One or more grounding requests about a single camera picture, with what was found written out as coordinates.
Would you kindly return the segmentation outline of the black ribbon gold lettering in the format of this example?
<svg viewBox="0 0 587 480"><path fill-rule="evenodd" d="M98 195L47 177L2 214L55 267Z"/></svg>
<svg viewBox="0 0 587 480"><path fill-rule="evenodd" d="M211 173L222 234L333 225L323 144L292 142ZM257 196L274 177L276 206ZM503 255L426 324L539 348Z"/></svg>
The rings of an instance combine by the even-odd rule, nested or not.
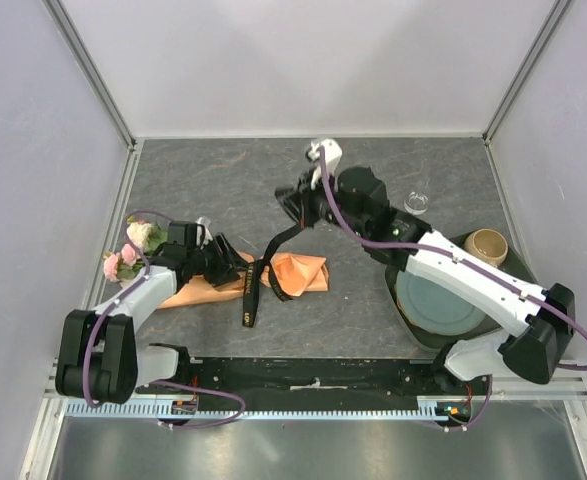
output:
<svg viewBox="0 0 587 480"><path fill-rule="evenodd" d="M248 264L244 277L244 290L242 297L242 326L245 328L253 328L255 326L257 311L260 302L260 287L262 285L261 278L265 270L267 273L267 285L272 289L276 297L282 301L287 302L292 299L292 296L285 292L280 281L275 273L275 268L272 265L272 259L279 248L287 241L297 236L302 231L302 227L298 224L279 233L267 245L267 248L260 259L254 260Z"/></svg>

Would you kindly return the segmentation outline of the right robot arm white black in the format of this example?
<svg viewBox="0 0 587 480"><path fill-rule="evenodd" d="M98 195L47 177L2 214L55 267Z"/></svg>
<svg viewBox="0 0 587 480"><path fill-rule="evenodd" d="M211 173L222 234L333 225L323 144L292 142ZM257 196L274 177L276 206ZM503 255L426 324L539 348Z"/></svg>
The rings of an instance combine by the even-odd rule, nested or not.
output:
<svg viewBox="0 0 587 480"><path fill-rule="evenodd" d="M575 295L556 283L545 289L492 267L457 247L423 220L393 207L385 184L367 167L351 167L327 187L303 174L275 197L304 228L320 220L347 225L376 261L421 277L487 314L499 330L445 346L431 368L440 392L456 392L466 381L510 370L535 384L550 382L574 330L566 317Z"/></svg>

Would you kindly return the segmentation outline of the artificial flower bunch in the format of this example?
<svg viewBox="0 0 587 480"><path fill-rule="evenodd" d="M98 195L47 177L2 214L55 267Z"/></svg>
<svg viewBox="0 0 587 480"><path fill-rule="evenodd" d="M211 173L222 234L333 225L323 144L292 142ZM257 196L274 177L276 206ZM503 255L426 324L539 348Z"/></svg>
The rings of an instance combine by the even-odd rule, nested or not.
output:
<svg viewBox="0 0 587 480"><path fill-rule="evenodd" d="M167 240L167 229L156 222L132 217L126 223L126 238L117 252L105 252L102 273L106 280L124 286L145 268L142 256L149 259Z"/></svg>

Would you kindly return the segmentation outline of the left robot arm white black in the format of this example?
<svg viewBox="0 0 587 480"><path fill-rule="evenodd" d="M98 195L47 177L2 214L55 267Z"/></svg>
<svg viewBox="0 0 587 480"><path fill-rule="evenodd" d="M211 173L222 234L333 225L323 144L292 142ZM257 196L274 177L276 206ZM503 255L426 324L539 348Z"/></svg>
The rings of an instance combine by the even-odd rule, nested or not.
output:
<svg viewBox="0 0 587 480"><path fill-rule="evenodd" d="M133 283L92 310L71 311L64 321L55 375L56 392L91 407L123 404L142 386L159 382L171 393L192 383L188 350L166 343L141 347L136 333L166 300L202 276L220 287L248 265L218 234L201 243L169 241L147 257Z"/></svg>

